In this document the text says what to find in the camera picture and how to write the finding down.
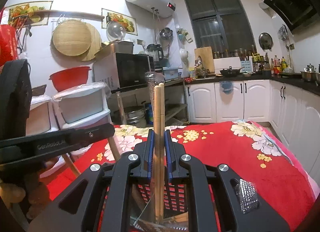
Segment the chopstick pair two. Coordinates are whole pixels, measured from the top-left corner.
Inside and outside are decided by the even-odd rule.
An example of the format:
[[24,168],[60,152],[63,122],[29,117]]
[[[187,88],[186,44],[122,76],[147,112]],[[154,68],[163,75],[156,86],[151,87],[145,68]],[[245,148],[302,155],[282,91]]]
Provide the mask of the chopstick pair two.
[[79,177],[81,175],[81,172],[78,170],[78,168],[75,166],[74,162],[72,161],[71,157],[65,153],[62,155],[66,165],[71,169],[72,173],[76,176]]

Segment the chopstick pair one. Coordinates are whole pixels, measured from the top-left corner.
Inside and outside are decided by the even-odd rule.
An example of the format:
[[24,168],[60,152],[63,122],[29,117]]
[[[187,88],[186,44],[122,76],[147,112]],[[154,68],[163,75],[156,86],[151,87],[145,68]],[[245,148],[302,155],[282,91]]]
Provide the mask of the chopstick pair one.
[[115,138],[112,136],[112,137],[109,137],[107,140],[115,161],[118,161],[120,159],[120,152],[119,152]]

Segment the chopstick pair three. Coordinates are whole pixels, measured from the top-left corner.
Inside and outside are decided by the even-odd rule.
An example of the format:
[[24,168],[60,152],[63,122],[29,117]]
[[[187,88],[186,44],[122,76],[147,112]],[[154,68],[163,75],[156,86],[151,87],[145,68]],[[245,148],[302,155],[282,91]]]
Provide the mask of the chopstick pair three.
[[156,72],[147,72],[145,78],[149,87],[150,101],[153,114],[154,148],[152,155],[152,202],[154,221],[163,223],[164,216],[164,182],[165,182],[165,104],[164,104],[164,76]]

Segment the dark kitchen window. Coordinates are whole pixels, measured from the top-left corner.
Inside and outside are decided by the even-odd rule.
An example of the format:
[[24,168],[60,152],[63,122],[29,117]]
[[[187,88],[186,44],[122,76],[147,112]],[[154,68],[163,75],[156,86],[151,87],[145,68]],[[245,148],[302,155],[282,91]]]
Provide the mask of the dark kitchen window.
[[240,0],[185,0],[196,47],[234,54],[252,51],[254,36]]

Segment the left white drawer unit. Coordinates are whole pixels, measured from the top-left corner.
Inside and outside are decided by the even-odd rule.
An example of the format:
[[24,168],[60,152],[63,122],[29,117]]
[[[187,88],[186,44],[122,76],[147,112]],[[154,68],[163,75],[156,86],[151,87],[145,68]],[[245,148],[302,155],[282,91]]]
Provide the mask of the left white drawer unit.
[[58,130],[51,98],[47,95],[33,96],[26,123],[26,136]]

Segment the white drawer unit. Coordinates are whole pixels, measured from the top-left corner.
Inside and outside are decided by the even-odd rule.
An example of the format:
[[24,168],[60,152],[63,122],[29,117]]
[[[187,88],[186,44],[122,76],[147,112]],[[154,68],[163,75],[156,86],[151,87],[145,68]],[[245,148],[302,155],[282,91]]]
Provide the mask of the white drawer unit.
[[47,95],[33,96],[26,123],[26,136],[58,130],[51,98]]
[[82,84],[52,96],[53,110],[60,129],[91,127],[111,121],[104,82]]

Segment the red floral tablecloth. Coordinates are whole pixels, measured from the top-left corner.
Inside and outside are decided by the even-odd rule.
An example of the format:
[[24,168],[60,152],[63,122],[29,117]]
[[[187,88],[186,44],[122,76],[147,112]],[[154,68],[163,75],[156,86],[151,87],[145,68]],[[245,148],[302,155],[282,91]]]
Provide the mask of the red floral tablecloth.
[[[116,125],[115,135],[120,153],[133,151],[146,141],[149,129]],[[184,145],[185,151],[204,164],[217,167],[227,164],[240,177],[252,182],[259,195],[268,202],[294,231],[310,211],[319,195],[318,184],[302,164],[270,131],[246,121],[228,121],[209,125],[168,126],[172,141]],[[90,164],[114,163],[106,140],[94,143],[76,160],[82,172]],[[47,184],[50,199],[55,199],[75,180],[68,168]]]

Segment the grey perforated utensil holder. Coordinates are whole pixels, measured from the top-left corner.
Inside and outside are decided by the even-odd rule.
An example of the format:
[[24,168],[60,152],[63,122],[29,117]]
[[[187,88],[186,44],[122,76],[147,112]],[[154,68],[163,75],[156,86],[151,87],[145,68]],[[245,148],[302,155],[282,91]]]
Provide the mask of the grey perforated utensil holder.
[[184,185],[166,184],[164,187],[163,221],[153,219],[154,196],[149,185],[134,185],[132,189],[130,225],[137,231],[188,231],[188,206]]

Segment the right white drawer unit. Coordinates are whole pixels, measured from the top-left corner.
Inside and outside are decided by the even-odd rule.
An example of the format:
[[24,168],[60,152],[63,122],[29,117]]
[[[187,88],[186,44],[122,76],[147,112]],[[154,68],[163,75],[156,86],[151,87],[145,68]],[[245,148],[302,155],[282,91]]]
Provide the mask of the right white drawer unit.
[[52,96],[53,110],[60,129],[91,127],[111,121],[104,82],[82,84]]

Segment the red plastic basin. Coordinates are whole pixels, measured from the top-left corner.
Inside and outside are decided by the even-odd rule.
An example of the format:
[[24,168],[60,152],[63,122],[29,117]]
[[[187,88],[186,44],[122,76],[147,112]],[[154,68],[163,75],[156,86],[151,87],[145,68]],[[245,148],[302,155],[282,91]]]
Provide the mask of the red plastic basin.
[[91,68],[89,66],[64,69],[50,75],[49,80],[52,81],[54,88],[58,92],[61,92],[69,88],[86,84],[90,71]]

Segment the red plastic bag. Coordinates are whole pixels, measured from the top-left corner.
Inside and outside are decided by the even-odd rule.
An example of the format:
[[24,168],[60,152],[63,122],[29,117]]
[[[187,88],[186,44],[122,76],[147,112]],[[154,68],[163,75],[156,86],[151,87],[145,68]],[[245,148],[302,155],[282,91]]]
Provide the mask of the red plastic bag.
[[8,24],[1,24],[0,28],[1,56],[0,66],[6,62],[18,59],[16,29]]

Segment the white lower cabinets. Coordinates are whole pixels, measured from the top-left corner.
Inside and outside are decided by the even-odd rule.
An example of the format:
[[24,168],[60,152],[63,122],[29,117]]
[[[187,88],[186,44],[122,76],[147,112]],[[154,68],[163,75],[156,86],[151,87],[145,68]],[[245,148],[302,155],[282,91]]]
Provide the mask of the white lower cabinets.
[[227,88],[218,80],[186,84],[189,121],[269,123],[304,170],[319,182],[319,88],[279,78],[227,81]]

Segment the round bamboo mat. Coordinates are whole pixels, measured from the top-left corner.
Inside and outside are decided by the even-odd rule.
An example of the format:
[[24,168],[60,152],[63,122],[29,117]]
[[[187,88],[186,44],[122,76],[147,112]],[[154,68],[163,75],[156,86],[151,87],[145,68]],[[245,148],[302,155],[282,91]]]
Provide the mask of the round bamboo mat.
[[66,56],[80,56],[91,46],[88,26],[79,20],[69,19],[53,31],[52,42],[58,52]]

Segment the black microwave oven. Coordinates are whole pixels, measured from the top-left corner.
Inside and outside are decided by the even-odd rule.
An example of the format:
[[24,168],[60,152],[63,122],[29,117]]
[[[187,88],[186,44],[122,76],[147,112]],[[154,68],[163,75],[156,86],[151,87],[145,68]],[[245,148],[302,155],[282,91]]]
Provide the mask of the black microwave oven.
[[93,63],[94,80],[112,91],[145,85],[145,73],[154,69],[153,58],[145,54],[113,53]]

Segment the black wok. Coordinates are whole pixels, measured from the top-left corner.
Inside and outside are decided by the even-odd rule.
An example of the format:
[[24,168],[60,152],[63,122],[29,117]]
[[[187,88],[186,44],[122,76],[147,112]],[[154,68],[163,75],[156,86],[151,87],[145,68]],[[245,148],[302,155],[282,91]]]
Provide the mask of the black wok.
[[228,69],[222,69],[220,70],[220,74],[223,75],[223,77],[236,77],[240,74],[241,69],[243,67],[238,69],[233,69],[231,66]]

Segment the steel tray on microwave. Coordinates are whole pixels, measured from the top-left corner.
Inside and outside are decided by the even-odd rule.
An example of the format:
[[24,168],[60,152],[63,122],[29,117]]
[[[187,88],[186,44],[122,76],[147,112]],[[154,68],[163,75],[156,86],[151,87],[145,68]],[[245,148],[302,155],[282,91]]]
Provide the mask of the steel tray on microwave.
[[102,47],[96,54],[96,59],[107,57],[113,53],[133,54],[134,43],[131,41],[116,41]]

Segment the glass pot lid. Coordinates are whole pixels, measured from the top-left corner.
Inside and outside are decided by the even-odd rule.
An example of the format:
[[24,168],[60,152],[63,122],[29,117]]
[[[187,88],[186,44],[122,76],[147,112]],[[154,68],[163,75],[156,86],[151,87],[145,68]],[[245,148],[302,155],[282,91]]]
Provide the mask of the glass pot lid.
[[122,41],[125,38],[126,30],[123,25],[116,21],[109,21],[106,25],[106,35],[109,41]]

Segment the wooden cutting board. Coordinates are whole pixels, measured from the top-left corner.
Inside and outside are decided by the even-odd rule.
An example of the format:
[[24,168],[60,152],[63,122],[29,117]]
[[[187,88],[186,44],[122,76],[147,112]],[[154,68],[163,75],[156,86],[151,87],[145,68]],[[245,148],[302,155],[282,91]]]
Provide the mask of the wooden cutting board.
[[213,59],[213,51],[211,46],[200,47],[194,49],[195,58],[201,58],[202,65],[209,73],[215,73],[214,59]]

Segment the black blender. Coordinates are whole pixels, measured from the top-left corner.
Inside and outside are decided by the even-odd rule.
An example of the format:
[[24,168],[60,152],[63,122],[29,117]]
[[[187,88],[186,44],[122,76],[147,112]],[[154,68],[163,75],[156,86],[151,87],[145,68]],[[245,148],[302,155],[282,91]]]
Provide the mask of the black blender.
[[154,62],[159,62],[164,58],[163,49],[160,44],[149,44],[146,50],[153,57]]

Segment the hanging dark pot lid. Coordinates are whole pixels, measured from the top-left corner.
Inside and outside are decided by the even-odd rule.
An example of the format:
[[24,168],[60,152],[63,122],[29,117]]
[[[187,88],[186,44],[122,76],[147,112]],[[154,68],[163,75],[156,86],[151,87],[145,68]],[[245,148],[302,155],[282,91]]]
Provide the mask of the hanging dark pot lid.
[[273,39],[271,35],[267,32],[263,32],[259,35],[258,38],[260,47],[265,50],[272,50],[273,47]]

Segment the fruit wall picture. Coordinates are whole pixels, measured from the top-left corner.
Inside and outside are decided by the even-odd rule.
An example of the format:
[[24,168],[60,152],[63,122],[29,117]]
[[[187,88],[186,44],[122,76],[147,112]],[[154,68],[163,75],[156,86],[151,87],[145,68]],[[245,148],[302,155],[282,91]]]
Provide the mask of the fruit wall picture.
[[105,8],[101,9],[101,15],[104,17],[103,21],[101,22],[101,28],[106,29],[107,23],[114,21],[116,23],[120,23],[125,28],[126,33],[135,36],[138,35],[137,23],[135,18],[118,12],[107,10]]

